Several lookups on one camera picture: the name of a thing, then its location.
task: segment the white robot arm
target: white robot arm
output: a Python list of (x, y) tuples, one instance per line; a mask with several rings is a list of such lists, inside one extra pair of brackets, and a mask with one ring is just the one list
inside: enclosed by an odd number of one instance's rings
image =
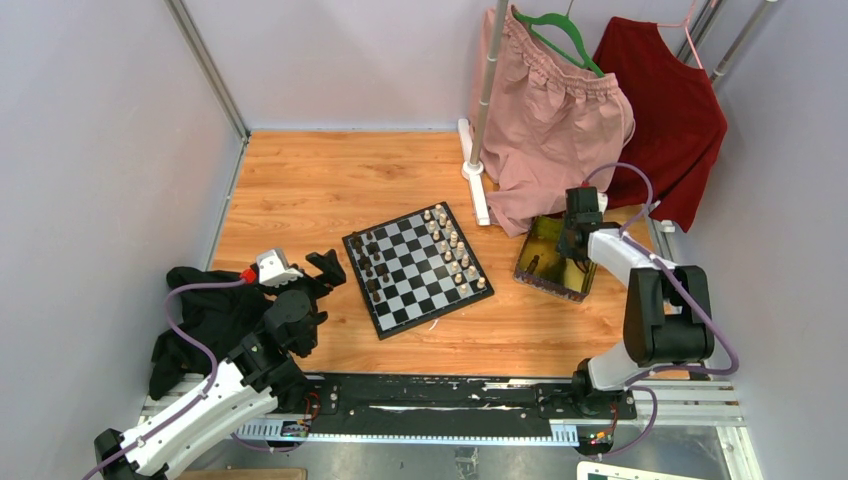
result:
[(280, 249), (256, 258), (241, 277), (276, 295), (253, 332), (240, 340), (213, 373), (149, 421), (123, 433), (108, 429), (94, 441), (106, 480), (173, 480), (198, 456), (247, 421), (302, 397), (306, 379), (289, 352), (305, 357), (317, 346), (327, 318), (316, 300), (345, 282), (336, 253), (312, 253), (317, 278), (289, 265)]
[(610, 398), (647, 371), (709, 358), (715, 346), (713, 333), (693, 314), (663, 269), (672, 272), (709, 312), (704, 271), (660, 259), (621, 232), (618, 224), (603, 222), (594, 187), (569, 189), (566, 195), (560, 254), (591, 260), (628, 287), (623, 339), (607, 352), (581, 362), (572, 377), (576, 400), (587, 402), (587, 410), (593, 410), (592, 404), (609, 404)]

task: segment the gray floor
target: gray floor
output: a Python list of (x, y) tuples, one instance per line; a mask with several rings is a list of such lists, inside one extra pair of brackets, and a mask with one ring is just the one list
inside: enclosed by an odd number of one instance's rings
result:
[[(616, 445), (638, 434), (619, 426)], [(571, 448), (308, 443), (289, 454), (264, 454), (225, 441), (191, 469), (302, 467), (310, 480), (525, 480), (576, 478), (585, 458)], [(729, 480), (714, 428), (657, 427), (636, 448), (604, 463), (708, 480)]]

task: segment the green hanger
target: green hanger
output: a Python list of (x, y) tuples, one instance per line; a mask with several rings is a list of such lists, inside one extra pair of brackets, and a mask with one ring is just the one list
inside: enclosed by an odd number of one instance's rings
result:
[[(553, 51), (565, 57), (566, 60), (577, 65), (580, 68), (588, 68), (589, 70), (595, 72), (595, 75), (599, 77), (604, 76), (604, 72), (602, 72), (601, 69), (598, 68), (597, 65), (595, 65), (595, 62), (592, 61), (592, 57), (590, 57), (589, 54), (586, 53), (586, 47), (583, 46), (583, 37), (580, 35), (580, 31), (577, 30), (577, 26), (574, 25), (574, 23), (569, 20), (567, 16), (560, 15), (558, 13), (548, 13), (542, 15), (541, 17), (534, 18), (522, 15), (518, 13), (518, 11), (515, 9), (513, 9), (513, 14), (515, 15), (515, 18), (518, 21), (531, 25), (531, 27), (528, 28), (528, 30), (530, 30), (530, 33), (535, 35), (545, 45), (551, 47)], [(533, 30), (532, 25), (553, 25), (555, 27), (559, 27), (562, 31), (566, 33), (566, 35), (568, 35), (568, 38), (570, 38), (571, 41), (574, 42), (574, 46), (577, 48), (577, 54), (580, 55), (580, 58), (583, 59), (583, 63), (578, 62), (577, 59), (562, 51), (562, 49), (554, 45), (553, 42), (538, 34), (535, 30)]]

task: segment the red garment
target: red garment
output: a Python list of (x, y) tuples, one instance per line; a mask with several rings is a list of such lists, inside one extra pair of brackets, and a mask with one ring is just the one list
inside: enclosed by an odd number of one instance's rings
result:
[[(656, 23), (613, 17), (595, 52), (602, 71), (615, 73), (633, 106), (636, 131), (620, 162), (635, 165), (661, 200), (651, 217), (674, 220), (688, 231), (695, 219), (727, 121), (705, 71), (681, 63)], [(609, 208), (645, 203), (645, 185), (630, 170), (615, 169), (606, 193)]]

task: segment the black cloth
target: black cloth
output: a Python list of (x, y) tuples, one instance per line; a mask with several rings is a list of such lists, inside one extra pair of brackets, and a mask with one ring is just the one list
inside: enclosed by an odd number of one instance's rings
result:
[[(234, 272), (201, 272), (192, 267), (176, 267), (165, 276), (172, 289), (190, 283), (232, 282)], [(214, 290), (190, 290), (179, 295), (183, 322), (180, 328), (200, 341), (220, 362), (238, 342), (250, 333), (273, 302), (254, 286)], [(189, 345), (168, 329), (159, 335), (153, 347), (153, 374), (150, 397), (162, 398), (186, 373), (208, 375), (212, 366), (200, 350)]]

